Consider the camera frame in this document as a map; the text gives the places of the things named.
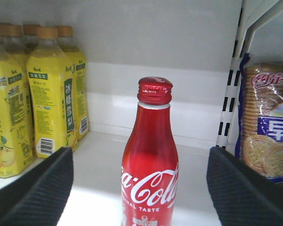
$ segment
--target shelf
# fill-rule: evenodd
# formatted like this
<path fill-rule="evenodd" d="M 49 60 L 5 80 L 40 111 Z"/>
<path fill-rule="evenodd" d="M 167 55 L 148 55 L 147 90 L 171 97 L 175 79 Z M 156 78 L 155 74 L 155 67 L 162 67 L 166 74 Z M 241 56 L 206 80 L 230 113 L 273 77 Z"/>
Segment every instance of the shelf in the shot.
<path fill-rule="evenodd" d="M 83 138 L 74 153 L 74 184 L 58 226 L 86 222 L 120 225 L 120 166 L 127 140 L 126 136 L 100 132 L 90 132 Z M 188 222 L 220 226 L 206 184 L 208 150 L 183 145 L 177 145 L 177 150 L 180 176 L 173 226 Z M 37 159 L 32 166 L 40 162 Z M 0 187 L 16 178 L 0 179 Z"/>

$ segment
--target round cracker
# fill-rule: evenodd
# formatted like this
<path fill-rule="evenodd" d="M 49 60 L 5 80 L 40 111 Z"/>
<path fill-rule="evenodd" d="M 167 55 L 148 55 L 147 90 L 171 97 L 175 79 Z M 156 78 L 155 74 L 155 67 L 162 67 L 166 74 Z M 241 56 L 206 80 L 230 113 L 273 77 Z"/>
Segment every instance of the round cracker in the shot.
<path fill-rule="evenodd" d="M 271 178 L 283 177 L 283 143 L 268 148 L 263 157 L 263 168 Z"/>
<path fill-rule="evenodd" d="M 259 173 L 264 173 L 262 159 L 268 148 L 275 143 L 270 137 L 264 135 L 252 135 L 245 139 L 243 145 L 243 157 L 246 164 Z"/>

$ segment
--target black object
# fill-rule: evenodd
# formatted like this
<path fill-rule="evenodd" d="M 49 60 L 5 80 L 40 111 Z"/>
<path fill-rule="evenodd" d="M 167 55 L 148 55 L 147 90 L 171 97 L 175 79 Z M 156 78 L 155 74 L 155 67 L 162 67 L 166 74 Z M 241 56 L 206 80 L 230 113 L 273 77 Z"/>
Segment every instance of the black object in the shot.
<path fill-rule="evenodd" d="M 223 226 L 283 226 L 283 188 L 221 147 L 210 149 L 207 183 Z"/>
<path fill-rule="evenodd" d="M 74 179 L 72 149 L 62 147 L 0 189 L 0 226 L 55 226 Z"/>

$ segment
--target red aluminum bottle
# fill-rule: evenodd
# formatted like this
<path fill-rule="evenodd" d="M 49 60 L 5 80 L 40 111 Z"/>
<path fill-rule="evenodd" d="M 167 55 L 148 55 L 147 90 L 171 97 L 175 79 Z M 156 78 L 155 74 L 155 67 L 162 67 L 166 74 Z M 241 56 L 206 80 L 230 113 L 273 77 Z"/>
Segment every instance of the red aluminum bottle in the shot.
<path fill-rule="evenodd" d="M 122 226 L 171 226 L 178 180 L 172 87 L 159 77 L 139 81 L 136 121 L 122 161 Z"/>

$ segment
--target yellow plastic bottle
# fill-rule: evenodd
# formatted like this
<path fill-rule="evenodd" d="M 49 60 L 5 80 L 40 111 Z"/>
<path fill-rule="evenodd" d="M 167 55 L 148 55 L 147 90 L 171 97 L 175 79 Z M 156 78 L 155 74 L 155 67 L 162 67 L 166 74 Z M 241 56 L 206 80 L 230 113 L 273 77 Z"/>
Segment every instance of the yellow plastic bottle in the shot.
<path fill-rule="evenodd" d="M 62 146 L 77 148 L 72 62 L 57 44 L 55 27 L 38 27 L 38 47 L 27 61 L 33 98 L 36 153 L 46 158 Z"/>
<path fill-rule="evenodd" d="M 57 26 L 58 45 L 72 60 L 74 72 L 74 113 L 77 125 L 77 139 L 81 140 L 89 131 L 88 111 L 85 94 L 86 58 L 72 42 L 73 29 L 71 26 Z"/>
<path fill-rule="evenodd" d="M 28 136 L 31 146 L 34 147 L 34 128 L 33 128 L 33 108 L 32 100 L 26 73 L 26 62 L 28 60 L 28 48 L 22 43 L 22 27 L 20 25 L 2 25 L 1 35 L 3 37 L 3 48 L 20 64 L 22 67 L 22 82 L 24 85 L 25 97 L 25 120 L 27 123 Z"/>
<path fill-rule="evenodd" d="M 0 45 L 0 177 L 19 174 L 33 161 L 25 122 L 23 74 Z"/>
<path fill-rule="evenodd" d="M 39 24 L 24 24 L 23 33 L 24 33 L 24 44 L 29 49 L 30 52 L 38 46 L 38 36 L 37 36 L 37 27 L 40 27 Z"/>

